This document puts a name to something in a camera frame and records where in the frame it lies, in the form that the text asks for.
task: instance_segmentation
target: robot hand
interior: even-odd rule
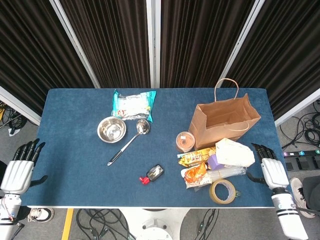
[[[48,176],[43,176],[40,180],[31,181],[34,167],[37,163],[41,149],[46,144],[42,142],[36,149],[39,142],[30,141],[17,149],[12,161],[9,162],[1,184],[1,190],[6,194],[24,194],[29,187],[43,183]]]
[[[14,225],[18,225],[20,229],[24,226],[16,222],[22,203],[20,195],[24,194],[29,187],[39,185],[48,178],[45,175],[39,180],[31,181],[41,149],[46,144],[42,142],[36,148],[38,142],[39,139],[36,139],[19,147],[5,170],[0,187],[5,193],[0,199],[0,240],[11,239]]]
[[[263,145],[254,144],[259,155],[263,178],[247,174],[255,183],[268,185],[272,190],[271,199],[279,218],[284,235],[291,240],[307,240],[308,235],[301,222],[292,195],[286,190],[289,185],[284,166],[277,160],[274,151]]]

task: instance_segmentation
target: purple item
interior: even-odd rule
[[[217,161],[217,156],[215,154],[211,155],[208,158],[208,164],[212,170],[218,170],[225,167],[224,164],[219,164]]]

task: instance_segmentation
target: red keychain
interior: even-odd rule
[[[143,185],[147,185],[148,183],[157,180],[164,173],[164,171],[165,170],[159,164],[157,164],[146,173],[145,177],[139,177],[139,180]]]

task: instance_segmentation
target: cable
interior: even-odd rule
[[[316,211],[316,210],[312,210],[312,209],[308,209],[308,208],[302,208],[302,207],[298,207],[298,206],[296,207],[296,209],[303,211],[303,212],[307,212],[310,214],[316,214],[316,215],[320,216],[320,211]]]
[[[305,116],[310,114],[314,114],[314,116],[311,119],[304,118]],[[280,125],[279,126],[280,131],[287,139],[290,140],[289,143],[282,146],[282,149],[285,150],[290,145],[293,145],[296,148],[298,148],[296,144],[306,144],[306,145],[311,145],[319,148],[320,147],[320,125],[319,125],[319,121],[316,119],[319,116],[320,116],[319,112],[310,112],[310,113],[304,114],[300,118],[293,116],[292,118],[298,119],[294,138],[288,137],[284,133],[282,126]],[[303,136],[307,142],[299,141],[299,139],[302,138]]]
[[[315,110],[317,113],[320,113],[320,111],[316,109],[315,102],[313,102],[312,105],[313,105],[314,110]]]
[[[83,225],[80,223],[80,214],[82,210],[84,210],[84,212],[90,217],[88,225]],[[116,234],[120,235],[121,239],[127,240],[129,239],[129,236],[131,236],[133,239],[136,239],[130,233],[128,222],[119,209],[79,209],[76,214],[76,223],[89,240],[102,240],[104,235],[108,235],[109,238],[106,238],[108,240],[118,240]],[[96,226],[97,224],[102,225],[102,228],[99,232],[94,227],[94,225]],[[125,230],[126,235],[115,230],[115,226],[112,226],[115,224],[120,224],[123,230]],[[88,231],[91,232],[93,238],[89,236],[89,234],[87,233]]]
[[[209,215],[209,217],[207,218],[206,220],[206,223],[205,223],[205,219],[206,219],[206,216],[208,214],[209,211],[212,211],[211,214]],[[216,214],[216,209],[209,209],[206,211],[204,217],[203,217],[203,220],[201,221],[200,223],[200,226],[199,226],[199,229],[198,229],[198,235],[195,237],[194,240],[208,240],[209,239],[209,236],[210,234],[212,233],[216,223],[217,223],[217,220],[218,220],[218,217],[219,217],[219,209],[217,210],[217,214]],[[207,234],[207,231],[211,225],[211,223],[214,221],[212,227],[210,228],[210,231],[208,232]]]
[[[18,226],[18,229],[12,235],[11,240],[14,240],[15,237],[18,235],[18,233],[20,233],[20,231],[25,227],[25,225],[22,224],[21,222],[18,222],[16,225]]]
[[[9,126],[9,128],[12,129],[10,133],[13,134],[15,130],[22,129],[26,125],[28,121],[27,118],[22,116],[12,107],[5,105],[3,102],[0,102],[0,109],[2,113],[3,123],[0,126],[0,129],[2,129],[4,126]]]
[[[6,210],[6,213],[8,214],[8,217],[10,218],[10,220],[13,222],[14,221],[14,218],[11,216],[8,208],[7,208],[7,205],[6,205],[6,202],[5,202],[5,198],[1,198],[1,204],[3,206],[3,208]]]

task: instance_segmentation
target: black curtain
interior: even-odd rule
[[[162,88],[214,87],[253,0],[162,0]]]
[[[146,0],[60,0],[102,88],[149,88]]]
[[[0,86],[39,115],[52,88],[93,84],[47,0],[0,1]]]
[[[320,2],[267,0],[227,77],[266,88],[275,119],[319,89]]]

